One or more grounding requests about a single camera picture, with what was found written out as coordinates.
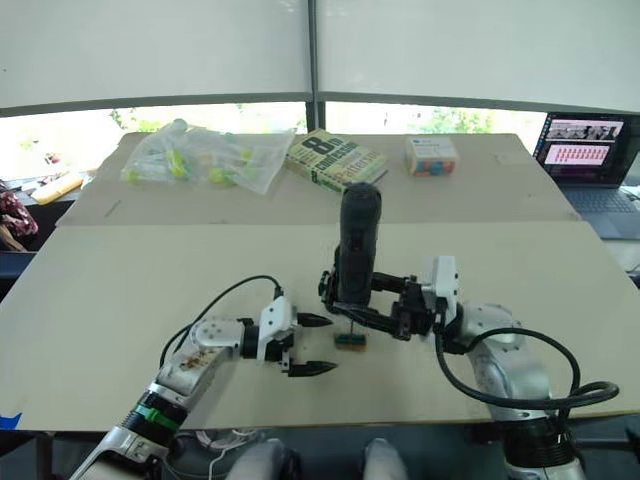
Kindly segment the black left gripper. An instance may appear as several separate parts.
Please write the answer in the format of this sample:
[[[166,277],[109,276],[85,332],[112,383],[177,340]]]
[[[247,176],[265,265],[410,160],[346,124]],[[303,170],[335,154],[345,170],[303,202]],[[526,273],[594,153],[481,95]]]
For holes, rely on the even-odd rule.
[[[333,321],[321,315],[299,313],[298,325],[304,328],[330,326]],[[270,312],[264,338],[264,360],[277,362],[281,371],[289,377],[314,377],[328,373],[337,367],[328,361],[307,361],[295,364],[293,356],[297,324],[291,313]]]

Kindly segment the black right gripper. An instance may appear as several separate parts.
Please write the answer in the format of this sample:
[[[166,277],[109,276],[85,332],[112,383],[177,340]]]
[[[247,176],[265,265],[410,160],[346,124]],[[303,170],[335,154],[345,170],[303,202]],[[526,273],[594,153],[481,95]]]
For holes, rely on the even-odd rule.
[[[360,326],[387,333],[398,340],[409,341],[413,335],[426,337],[430,334],[435,313],[427,306],[416,276],[399,277],[374,272],[371,289],[398,294],[391,307],[391,316],[358,304],[335,300],[324,300],[323,304],[332,314],[345,316]]]

